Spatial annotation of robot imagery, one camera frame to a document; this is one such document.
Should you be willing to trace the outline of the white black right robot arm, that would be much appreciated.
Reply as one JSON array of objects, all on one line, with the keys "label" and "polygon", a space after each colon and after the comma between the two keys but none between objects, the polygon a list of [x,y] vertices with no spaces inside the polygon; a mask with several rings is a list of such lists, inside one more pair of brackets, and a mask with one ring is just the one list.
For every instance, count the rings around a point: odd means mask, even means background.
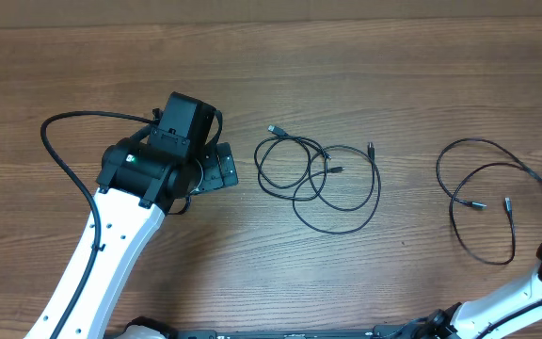
[{"label": "white black right robot arm", "polygon": [[415,338],[503,338],[542,320],[542,243],[526,275],[477,300],[430,315]]}]

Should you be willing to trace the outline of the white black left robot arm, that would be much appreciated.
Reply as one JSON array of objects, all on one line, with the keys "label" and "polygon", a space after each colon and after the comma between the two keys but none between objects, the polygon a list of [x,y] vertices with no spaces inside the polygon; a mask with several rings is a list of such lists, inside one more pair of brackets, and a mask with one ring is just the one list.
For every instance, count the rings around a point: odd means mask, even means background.
[{"label": "white black left robot arm", "polygon": [[108,147],[90,192],[50,155],[87,198],[90,215],[30,338],[102,338],[140,253],[177,200],[238,183],[231,147],[213,132],[212,105],[178,92],[130,137]]}]

